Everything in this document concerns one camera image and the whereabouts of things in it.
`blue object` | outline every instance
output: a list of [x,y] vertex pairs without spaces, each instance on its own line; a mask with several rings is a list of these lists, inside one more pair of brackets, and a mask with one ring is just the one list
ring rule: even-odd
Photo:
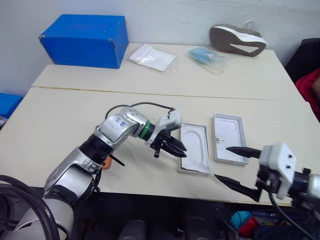
[[124,16],[61,15],[39,40],[55,64],[118,69],[128,46]]
[[251,216],[252,214],[249,211],[237,211],[232,215],[230,221],[236,229],[239,229],[249,220],[249,218],[251,218]]
[[204,47],[197,47],[197,48],[191,49],[189,50],[188,54],[194,60],[206,65],[210,65],[211,63],[214,63],[216,61],[216,58],[219,57],[218,54]]
[[8,119],[22,100],[22,96],[0,92],[0,116]]

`green ring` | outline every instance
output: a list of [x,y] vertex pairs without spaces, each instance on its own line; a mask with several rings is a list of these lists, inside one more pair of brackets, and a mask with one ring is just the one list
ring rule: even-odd
[[150,127],[150,121],[148,120],[146,122],[146,124],[145,124],[145,127],[144,127],[143,131],[141,132],[141,134],[139,136],[140,139],[142,139],[146,135],[146,133],[148,132],[149,127]]

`white table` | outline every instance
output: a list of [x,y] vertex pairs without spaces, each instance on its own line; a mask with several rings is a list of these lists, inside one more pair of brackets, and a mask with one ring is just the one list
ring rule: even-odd
[[[215,113],[242,117],[247,145],[286,142],[298,158],[297,170],[311,168],[320,174],[320,124],[304,103],[190,96],[163,96],[131,93],[46,89],[33,87],[0,132],[0,174],[20,179],[30,186],[43,187],[52,170],[82,144],[104,120],[108,109],[119,103],[150,101],[180,109],[183,122],[207,125],[212,174],[234,178],[253,187],[258,161],[247,166],[213,161]],[[137,107],[155,122],[166,111],[154,106]],[[179,131],[173,134],[179,137]],[[125,167],[113,162],[100,181],[103,192],[172,196],[237,203],[255,203],[230,190],[213,175],[178,173],[178,159],[154,151],[141,139],[128,138],[115,152]],[[264,194],[261,204],[269,204]]]
[[[126,54],[138,43],[130,43]],[[214,75],[187,57],[196,46],[152,44],[177,55],[164,73],[123,59],[120,69],[48,64],[32,86],[173,96],[303,101],[273,50],[256,57],[227,56],[223,74]]]

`blue container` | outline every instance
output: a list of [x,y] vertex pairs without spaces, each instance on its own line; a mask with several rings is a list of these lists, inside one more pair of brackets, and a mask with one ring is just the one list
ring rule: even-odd
[[61,15],[39,40],[55,64],[120,68],[128,46],[124,16]]
[[21,100],[21,96],[0,92],[0,116],[8,119]]

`red cloth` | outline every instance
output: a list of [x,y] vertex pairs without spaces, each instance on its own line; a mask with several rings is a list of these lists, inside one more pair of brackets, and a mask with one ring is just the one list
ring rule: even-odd
[[320,106],[319,100],[317,99],[314,91],[312,90],[312,84],[320,77],[320,68],[316,69],[314,72],[303,76],[296,83],[295,86],[299,93],[302,95],[304,100],[310,103],[312,111],[314,112],[316,118],[320,122]]

